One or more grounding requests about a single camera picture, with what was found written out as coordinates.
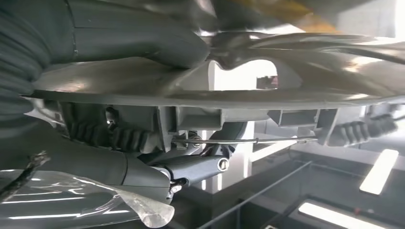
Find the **yellow surface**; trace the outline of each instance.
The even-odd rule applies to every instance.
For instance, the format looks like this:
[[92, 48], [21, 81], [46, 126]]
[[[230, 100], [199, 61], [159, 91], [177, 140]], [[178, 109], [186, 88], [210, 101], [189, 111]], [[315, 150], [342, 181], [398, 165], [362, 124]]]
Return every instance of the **yellow surface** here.
[[293, 0], [232, 0], [255, 11], [290, 23], [305, 32], [337, 33], [338, 31], [321, 17]]

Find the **transparent plastic film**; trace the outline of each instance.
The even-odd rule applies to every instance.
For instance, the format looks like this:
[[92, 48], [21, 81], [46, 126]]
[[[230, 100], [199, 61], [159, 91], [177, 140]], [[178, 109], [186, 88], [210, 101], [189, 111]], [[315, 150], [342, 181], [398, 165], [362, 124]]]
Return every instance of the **transparent plastic film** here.
[[[21, 172], [0, 170], [0, 187]], [[30, 182], [0, 204], [2, 228], [80, 229], [137, 219], [149, 228], [159, 228], [173, 215], [170, 205], [54, 171], [37, 171]]]

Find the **screw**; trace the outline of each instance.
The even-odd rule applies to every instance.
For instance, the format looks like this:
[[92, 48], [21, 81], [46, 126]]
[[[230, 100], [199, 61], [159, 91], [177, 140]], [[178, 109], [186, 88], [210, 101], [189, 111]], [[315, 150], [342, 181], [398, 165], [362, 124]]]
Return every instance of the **screw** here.
[[176, 192], [178, 192], [178, 191], [180, 191], [180, 190], [181, 190], [181, 185], [173, 186], [173, 187], [170, 189], [170, 191], [171, 191], [172, 193], [176, 193]]
[[229, 168], [229, 160], [226, 159], [226, 158], [221, 158], [218, 161], [218, 169], [219, 169], [219, 171], [225, 172], [226, 170], [228, 170], [228, 168]]

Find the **metal rod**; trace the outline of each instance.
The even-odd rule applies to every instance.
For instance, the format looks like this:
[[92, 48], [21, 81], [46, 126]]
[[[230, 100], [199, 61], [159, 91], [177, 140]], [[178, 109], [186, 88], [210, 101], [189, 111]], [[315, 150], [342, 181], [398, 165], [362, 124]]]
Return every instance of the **metal rod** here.
[[172, 142], [182, 142], [182, 143], [202, 143], [202, 144], [247, 144], [247, 143], [276, 143], [284, 141], [315, 141], [316, 137], [287, 137], [287, 138], [272, 138], [272, 139], [236, 139], [236, 140], [200, 140], [200, 139], [173, 139]]
[[[295, 159], [294, 159], [294, 161], [302, 163], [302, 164], [306, 163], [306, 161], [300, 161], [300, 160], [295, 160]], [[357, 174], [357, 173], [351, 173], [351, 172], [348, 172], [348, 171], [345, 171], [345, 170], [342, 170], [342, 169], [338, 169], [338, 168], [334, 168], [334, 167], [330, 167], [330, 166], [327, 166], [327, 165], [320, 165], [320, 164], [312, 163], [311, 166], [312, 167], [320, 167], [320, 168], [323, 168], [323, 169], [329, 169], [329, 170], [339, 172], [339, 173], [345, 173], [347, 175], [354, 176], [354, 177], [365, 177], [365, 175], [360, 175], [360, 174]]]
[[289, 173], [288, 175], [286, 175], [285, 177], [281, 178], [280, 180], [274, 182], [273, 184], [271, 184], [270, 186], [266, 187], [265, 189], [261, 190], [260, 192], [254, 194], [253, 196], [247, 198], [246, 200], [240, 202], [239, 204], [235, 205], [234, 207], [228, 209], [227, 211], [225, 211], [224, 213], [222, 213], [221, 215], [217, 216], [216, 218], [212, 219], [211, 221], [208, 221], [207, 223], [205, 223], [204, 225], [202, 225], [201, 227], [199, 227], [198, 229], [203, 229], [203, 228], [207, 228], [209, 226], [211, 226], [212, 224], [214, 224], [215, 222], [219, 221], [220, 219], [224, 218], [225, 216], [229, 215], [230, 213], [232, 213], [233, 211], [239, 209], [241, 206], [245, 205], [246, 203], [250, 202], [251, 200], [253, 200], [254, 198], [256, 198], [259, 195], [262, 195], [263, 193], [269, 191], [271, 188], [273, 188], [274, 186], [278, 185], [279, 183], [283, 182], [284, 180], [286, 180], [287, 178], [289, 178], [290, 176], [294, 175], [295, 173], [297, 173], [298, 171], [302, 170], [303, 168], [309, 166], [312, 163], [312, 161], [307, 162], [306, 164], [302, 165], [301, 167], [297, 168], [296, 170], [292, 171], [291, 173]]
[[236, 229], [240, 229], [240, 208], [236, 212]]

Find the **wire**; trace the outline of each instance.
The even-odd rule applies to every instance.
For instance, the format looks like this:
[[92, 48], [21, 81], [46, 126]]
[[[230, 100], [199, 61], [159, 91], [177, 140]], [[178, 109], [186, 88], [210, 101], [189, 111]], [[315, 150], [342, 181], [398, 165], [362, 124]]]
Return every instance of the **wire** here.
[[0, 190], [0, 203], [10, 199], [14, 194], [24, 185], [26, 185], [34, 176], [38, 167], [42, 166], [45, 162], [49, 161], [45, 151], [31, 156], [30, 162], [24, 171], [6, 187]]
[[199, 139], [173, 139], [172, 142], [182, 142], [182, 143], [206, 143], [206, 144], [220, 144], [220, 145], [229, 145], [229, 144], [265, 144], [265, 143], [276, 143], [284, 141], [316, 141], [316, 137], [287, 137], [287, 138], [273, 138], [273, 139], [236, 139], [236, 140], [199, 140]]

